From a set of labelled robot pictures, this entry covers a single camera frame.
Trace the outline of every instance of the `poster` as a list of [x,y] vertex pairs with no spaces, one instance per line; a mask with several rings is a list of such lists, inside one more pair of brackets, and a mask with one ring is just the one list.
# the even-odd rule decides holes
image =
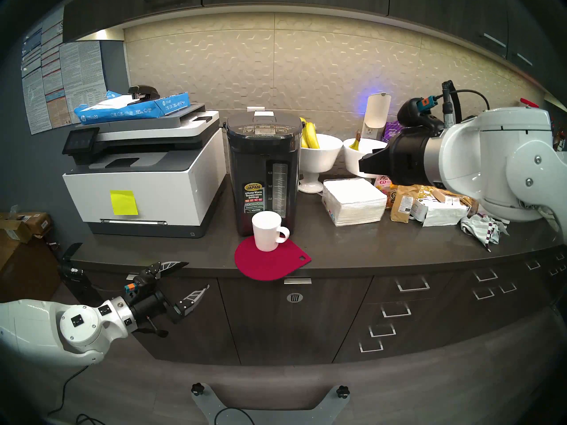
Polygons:
[[73,109],[81,103],[94,105],[106,94],[100,42],[62,42],[60,8],[22,43],[21,86],[32,134],[79,123]]

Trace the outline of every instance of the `dark countertop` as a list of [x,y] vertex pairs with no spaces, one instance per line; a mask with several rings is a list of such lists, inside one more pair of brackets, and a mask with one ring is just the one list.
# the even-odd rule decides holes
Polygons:
[[[544,219],[510,223],[508,232],[510,236],[501,235],[500,244],[491,244],[488,252],[460,226],[422,228],[415,221],[392,222],[389,211],[380,222],[335,227],[321,196],[299,192],[291,239],[312,261],[293,275],[348,277],[391,274],[394,270],[410,274],[466,267],[456,265],[463,262],[484,266],[498,258],[521,258],[560,244],[560,238]],[[89,235],[73,261],[87,270],[114,272],[139,272],[157,261],[185,261],[189,265],[183,268],[182,275],[240,277],[234,252],[243,239],[236,230],[229,184],[206,235],[200,239]]]

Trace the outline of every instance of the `white mug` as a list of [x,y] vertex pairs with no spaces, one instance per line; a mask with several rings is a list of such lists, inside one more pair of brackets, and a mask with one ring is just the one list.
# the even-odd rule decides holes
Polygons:
[[[278,244],[289,238],[289,230],[286,227],[280,227],[281,223],[281,216],[274,211],[261,211],[252,217],[257,249],[274,251],[278,248]],[[280,233],[283,233],[285,237],[281,238]]]

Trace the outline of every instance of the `hexagon tile backsplash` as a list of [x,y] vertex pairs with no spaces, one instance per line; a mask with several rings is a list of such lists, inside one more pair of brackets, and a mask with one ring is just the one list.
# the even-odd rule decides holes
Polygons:
[[[482,92],[491,108],[538,104],[544,92],[476,52],[398,27],[343,17],[234,13],[169,19],[125,29],[132,84],[162,95],[189,92],[223,118],[246,106],[286,110],[341,139],[362,127],[366,98],[392,95],[388,120],[411,97],[456,88]],[[460,95],[463,117],[484,109]],[[440,107],[433,113],[442,117]],[[345,173],[337,159],[331,170]]]

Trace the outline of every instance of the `purple package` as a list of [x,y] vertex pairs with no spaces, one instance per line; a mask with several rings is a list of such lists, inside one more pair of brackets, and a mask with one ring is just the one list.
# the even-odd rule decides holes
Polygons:
[[381,140],[386,143],[389,142],[392,137],[398,135],[402,129],[404,129],[404,127],[400,125],[397,120],[394,122],[386,122],[386,126],[384,127],[384,135],[382,136]]

